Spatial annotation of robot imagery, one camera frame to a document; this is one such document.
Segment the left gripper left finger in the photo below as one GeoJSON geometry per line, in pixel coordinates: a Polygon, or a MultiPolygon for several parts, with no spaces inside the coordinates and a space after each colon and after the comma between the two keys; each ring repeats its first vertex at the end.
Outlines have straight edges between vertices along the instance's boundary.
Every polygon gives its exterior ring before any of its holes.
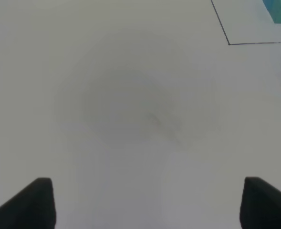
{"type": "Polygon", "coordinates": [[[54,229],[56,207],[52,180],[35,179],[0,206],[0,229],[54,229]]]}

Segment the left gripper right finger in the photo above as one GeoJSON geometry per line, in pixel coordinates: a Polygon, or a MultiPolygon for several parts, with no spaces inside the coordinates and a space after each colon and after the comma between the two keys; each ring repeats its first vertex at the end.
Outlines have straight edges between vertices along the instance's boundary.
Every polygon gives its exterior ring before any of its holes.
{"type": "Polygon", "coordinates": [[[281,229],[281,191],[259,177],[246,177],[239,221],[242,229],[281,229]]]}

